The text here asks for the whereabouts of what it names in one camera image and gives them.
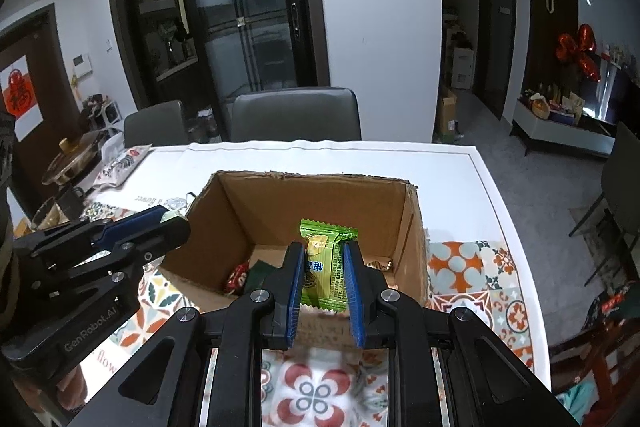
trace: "red snack package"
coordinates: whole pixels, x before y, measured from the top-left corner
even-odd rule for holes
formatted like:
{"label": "red snack package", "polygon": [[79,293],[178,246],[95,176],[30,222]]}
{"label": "red snack package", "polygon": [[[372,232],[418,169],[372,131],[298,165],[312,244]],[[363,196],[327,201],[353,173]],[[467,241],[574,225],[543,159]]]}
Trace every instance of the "red snack package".
{"label": "red snack package", "polygon": [[241,295],[244,283],[246,283],[247,272],[249,272],[249,261],[239,264],[231,272],[225,284],[225,295]]}

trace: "doorway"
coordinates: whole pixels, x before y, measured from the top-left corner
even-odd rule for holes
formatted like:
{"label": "doorway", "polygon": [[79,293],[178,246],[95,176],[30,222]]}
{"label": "doorway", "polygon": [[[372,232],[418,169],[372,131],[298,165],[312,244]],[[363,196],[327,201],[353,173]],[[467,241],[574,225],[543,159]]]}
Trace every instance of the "doorway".
{"label": "doorway", "polygon": [[474,93],[500,120],[516,31],[516,0],[479,0]]}
{"label": "doorway", "polygon": [[66,78],[51,4],[15,22],[0,34],[0,110],[16,117],[14,165],[9,182],[31,218],[56,184],[42,176],[60,153],[63,138],[81,136],[79,111]]}
{"label": "doorway", "polygon": [[[227,139],[238,95],[328,85],[328,78],[316,73],[306,0],[110,3],[139,108],[177,98],[188,116],[208,112],[220,137]],[[326,46],[319,40],[314,43]]]}

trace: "cardboard box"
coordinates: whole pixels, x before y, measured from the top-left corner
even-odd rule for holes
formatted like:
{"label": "cardboard box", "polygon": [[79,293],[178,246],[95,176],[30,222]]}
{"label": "cardboard box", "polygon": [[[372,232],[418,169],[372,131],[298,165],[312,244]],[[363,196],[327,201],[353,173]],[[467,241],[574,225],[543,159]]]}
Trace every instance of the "cardboard box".
{"label": "cardboard box", "polygon": [[442,139],[452,139],[456,133],[456,94],[440,86],[436,111],[436,130]]}
{"label": "cardboard box", "polygon": [[451,71],[451,87],[471,89],[474,82],[474,51],[466,48],[453,50],[453,68]]}
{"label": "cardboard box", "polygon": [[[358,229],[365,263],[384,265],[391,259],[387,282],[421,304],[427,302],[425,234],[416,187],[406,181],[220,171],[196,198],[187,218],[189,240],[167,254],[159,269],[203,312],[231,303],[222,288],[238,264],[262,259],[281,266],[289,243],[303,242],[302,218]],[[347,314],[327,316],[302,307],[297,340],[325,347],[351,344],[348,323]]]}

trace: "floor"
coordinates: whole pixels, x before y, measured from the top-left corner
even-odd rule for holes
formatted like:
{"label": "floor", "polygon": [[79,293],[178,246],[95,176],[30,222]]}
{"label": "floor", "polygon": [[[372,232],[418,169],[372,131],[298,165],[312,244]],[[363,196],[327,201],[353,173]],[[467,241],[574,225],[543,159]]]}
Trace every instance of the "floor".
{"label": "floor", "polygon": [[589,206],[600,193],[601,161],[530,152],[472,93],[458,91],[458,144],[480,152],[516,226],[538,290],[548,343],[577,333],[603,290],[569,208]]}

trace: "bolt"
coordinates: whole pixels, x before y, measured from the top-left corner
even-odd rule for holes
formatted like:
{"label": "bolt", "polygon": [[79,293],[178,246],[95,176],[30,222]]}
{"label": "bolt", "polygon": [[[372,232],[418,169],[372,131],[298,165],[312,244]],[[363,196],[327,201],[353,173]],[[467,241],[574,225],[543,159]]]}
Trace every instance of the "bolt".
{"label": "bolt", "polygon": [[258,289],[251,292],[251,300],[253,302],[264,302],[269,298],[267,290]]}
{"label": "bolt", "polygon": [[175,314],[178,315],[178,320],[180,322],[189,322],[196,316],[197,313],[198,311],[196,310],[196,308],[190,307],[180,308],[177,312],[175,312]]}
{"label": "bolt", "polygon": [[462,306],[460,306],[460,308],[456,308],[455,310],[453,310],[454,317],[457,318],[459,321],[467,322],[471,320],[471,316],[473,314],[474,312],[471,311],[469,308],[462,307]]}
{"label": "bolt", "polygon": [[396,302],[400,298],[400,294],[393,288],[387,288],[380,292],[380,297],[385,302]]}

